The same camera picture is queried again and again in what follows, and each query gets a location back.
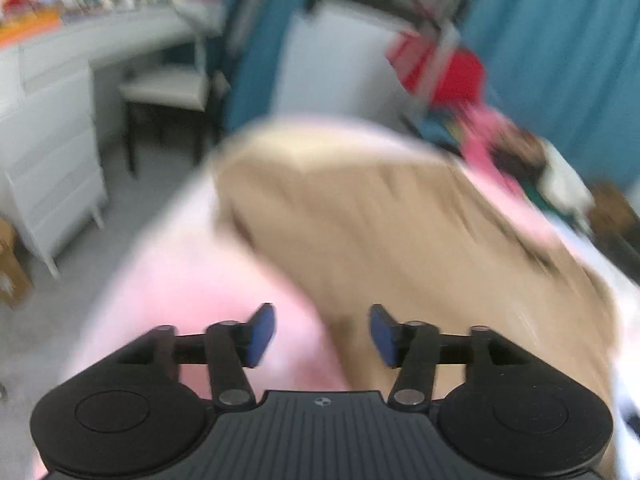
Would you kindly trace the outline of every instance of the black circular joint cover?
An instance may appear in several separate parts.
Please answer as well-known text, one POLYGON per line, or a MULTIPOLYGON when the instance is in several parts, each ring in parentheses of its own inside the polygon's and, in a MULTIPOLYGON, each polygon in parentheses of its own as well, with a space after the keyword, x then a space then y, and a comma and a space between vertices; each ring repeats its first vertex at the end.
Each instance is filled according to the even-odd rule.
POLYGON ((48 393, 31 415, 47 468, 76 478, 134 478, 180 458, 202 436, 198 396, 153 366, 88 370, 48 393))
POLYGON ((462 384, 440 405, 438 426, 462 456, 490 471, 526 478, 594 465, 613 431, 606 404, 566 384, 462 384))

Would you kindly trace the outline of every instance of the chair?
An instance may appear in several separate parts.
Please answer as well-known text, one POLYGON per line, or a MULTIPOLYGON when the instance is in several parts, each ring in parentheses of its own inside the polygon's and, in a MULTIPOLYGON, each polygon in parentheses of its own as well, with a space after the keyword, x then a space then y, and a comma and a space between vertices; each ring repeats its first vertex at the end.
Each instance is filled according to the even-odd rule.
POLYGON ((167 65, 120 86, 126 104, 124 141, 129 171, 137 175, 134 107, 147 112, 162 141, 164 117, 189 118, 195 129, 194 163, 202 159, 207 130, 217 143, 223 131, 226 102, 252 31, 267 0, 235 0, 222 33, 222 54, 212 74, 188 65, 167 65))

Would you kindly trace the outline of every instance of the ribbed gray panel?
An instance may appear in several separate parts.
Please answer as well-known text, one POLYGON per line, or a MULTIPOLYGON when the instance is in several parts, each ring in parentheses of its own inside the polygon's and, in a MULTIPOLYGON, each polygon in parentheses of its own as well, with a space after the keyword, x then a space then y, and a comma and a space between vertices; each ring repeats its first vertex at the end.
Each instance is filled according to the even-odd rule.
POLYGON ((145 480, 501 478, 456 455, 426 417, 390 410, 377 392, 270 392, 260 408, 220 417, 191 456, 145 480), (322 397, 331 404, 316 404, 322 397))

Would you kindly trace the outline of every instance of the gray floor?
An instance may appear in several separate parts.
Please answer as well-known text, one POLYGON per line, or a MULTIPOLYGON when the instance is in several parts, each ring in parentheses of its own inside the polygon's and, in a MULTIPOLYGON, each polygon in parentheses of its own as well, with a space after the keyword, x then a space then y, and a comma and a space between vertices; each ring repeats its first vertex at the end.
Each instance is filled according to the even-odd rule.
POLYGON ((0 480, 24 478, 32 452, 28 424, 34 404, 54 386, 78 329, 132 240, 193 168, 187 148, 148 142, 138 151, 139 180, 125 170, 119 147, 104 156, 110 196, 106 228, 99 231, 88 224, 60 254, 60 282, 30 258, 24 262, 34 283, 30 297, 16 311, 0 304, 0 382, 9 393, 7 402, 0 402, 0 480))

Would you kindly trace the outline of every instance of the red cloth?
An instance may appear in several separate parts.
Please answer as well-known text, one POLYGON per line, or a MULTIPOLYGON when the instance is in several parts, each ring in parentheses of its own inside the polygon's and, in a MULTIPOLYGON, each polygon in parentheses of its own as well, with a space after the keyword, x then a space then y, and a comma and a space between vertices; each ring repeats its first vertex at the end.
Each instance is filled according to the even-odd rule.
MULTIPOLYGON (((417 32, 402 32, 387 52, 386 58, 396 69, 400 83, 409 94, 417 94, 418 84, 435 49, 433 41, 417 32)), ((485 75, 484 66, 476 54, 467 48, 457 49, 440 78, 431 104, 448 106, 482 102, 485 75)))

